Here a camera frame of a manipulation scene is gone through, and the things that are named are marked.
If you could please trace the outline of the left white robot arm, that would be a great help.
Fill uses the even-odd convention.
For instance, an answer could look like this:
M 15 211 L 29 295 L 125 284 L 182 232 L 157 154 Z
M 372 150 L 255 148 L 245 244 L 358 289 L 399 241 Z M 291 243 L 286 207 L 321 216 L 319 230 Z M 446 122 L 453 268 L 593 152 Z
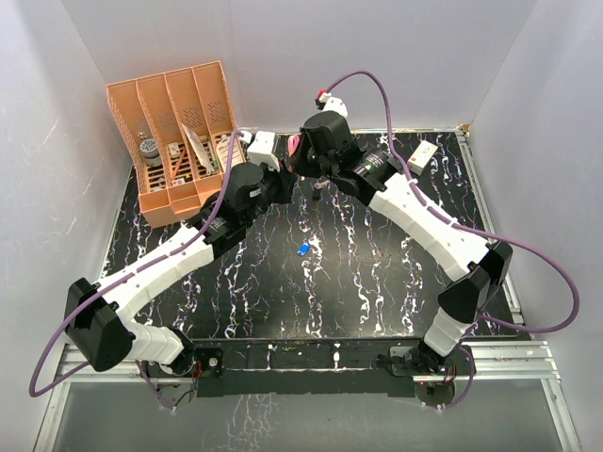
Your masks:
M 175 376 L 188 373 L 195 346 L 176 328 L 138 323 L 137 313 L 242 242 L 272 204 L 289 203 L 296 181 L 286 167 L 238 164 L 224 192 L 210 196 L 169 240 L 98 282 L 74 282 L 68 291 L 65 331 L 91 367 L 104 372 L 124 360 L 139 360 L 158 363 Z

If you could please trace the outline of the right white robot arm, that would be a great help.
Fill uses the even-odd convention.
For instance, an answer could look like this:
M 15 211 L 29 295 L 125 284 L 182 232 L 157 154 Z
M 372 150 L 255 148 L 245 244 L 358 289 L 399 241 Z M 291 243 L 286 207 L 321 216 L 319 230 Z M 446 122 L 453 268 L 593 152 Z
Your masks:
M 438 296 L 438 311 L 419 341 L 416 360 L 431 373 L 444 372 L 480 308 L 504 283 L 511 246 L 461 230 L 457 220 L 418 189 L 416 180 L 406 177 L 393 154 L 362 150 L 347 120 L 334 111 L 319 112 L 304 123 L 290 159 L 300 176 L 326 177 L 390 219 L 442 267 L 450 283 Z

